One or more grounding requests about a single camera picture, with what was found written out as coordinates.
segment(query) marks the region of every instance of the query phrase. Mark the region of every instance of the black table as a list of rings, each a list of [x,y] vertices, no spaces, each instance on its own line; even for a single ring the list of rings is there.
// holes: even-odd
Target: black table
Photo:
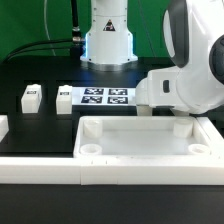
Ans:
[[[68,57],[27,56],[0,66],[0,114],[10,132],[0,156],[72,157],[78,121],[84,115],[135,116],[135,107],[73,106],[56,115],[58,86],[135,88],[149,69],[169,60],[140,59],[124,72],[97,72]],[[21,98],[28,84],[41,84],[37,115],[23,115]],[[156,115],[171,115],[156,110]],[[206,114],[223,135],[223,108]],[[68,186],[0,185],[0,222],[32,224],[210,224],[223,223],[223,186]]]

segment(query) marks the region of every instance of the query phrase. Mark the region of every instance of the green background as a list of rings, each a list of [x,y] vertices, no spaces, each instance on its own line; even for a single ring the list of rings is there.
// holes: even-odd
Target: green background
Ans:
[[[157,57],[167,56],[161,25],[168,2],[169,0],[141,0],[147,29]],[[90,7],[91,0],[78,0],[79,22],[83,35],[91,26]],[[72,30],[70,0],[48,0],[47,21],[51,39],[70,38]],[[135,54],[139,57],[152,57],[138,0],[128,2],[128,28],[134,35]],[[21,45],[46,39],[44,0],[0,0],[0,59]],[[56,54],[66,55],[68,52],[56,51]]]

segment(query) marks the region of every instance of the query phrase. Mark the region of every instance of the white block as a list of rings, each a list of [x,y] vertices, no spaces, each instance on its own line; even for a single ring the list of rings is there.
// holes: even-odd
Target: white block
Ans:
[[[56,100],[57,114],[72,114],[72,86],[60,86]]]
[[[0,142],[9,131],[7,116],[0,116]]]
[[[41,99],[41,86],[28,85],[21,100],[23,113],[38,113]]]

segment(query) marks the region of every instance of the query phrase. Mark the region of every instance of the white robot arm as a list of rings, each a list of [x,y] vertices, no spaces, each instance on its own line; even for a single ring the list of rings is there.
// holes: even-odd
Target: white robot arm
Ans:
[[[150,71],[138,105],[201,114],[224,104],[223,0],[171,0],[163,32],[175,67]]]

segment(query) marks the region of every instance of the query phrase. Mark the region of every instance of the black sticker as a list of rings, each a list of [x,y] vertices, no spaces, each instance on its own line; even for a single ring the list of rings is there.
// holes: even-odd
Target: black sticker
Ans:
[[[103,95],[104,89],[87,88],[85,89],[85,95]]]
[[[128,104],[128,97],[108,97],[108,104]]]
[[[104,27],[103,31],[116,31],[111,19],[108,21],[108,23]]]
[[[127,89],[109,89],[109,95],[128,95]]]
[[[68,96],[69,95],[69,92],[61,92],[60,93],[60,96]]]
[[[103,97],[100,96],[84,96],[81,103],[100,104],[102,101]]]
[[[37,91],[27,91],[27,94],[36,94]]]

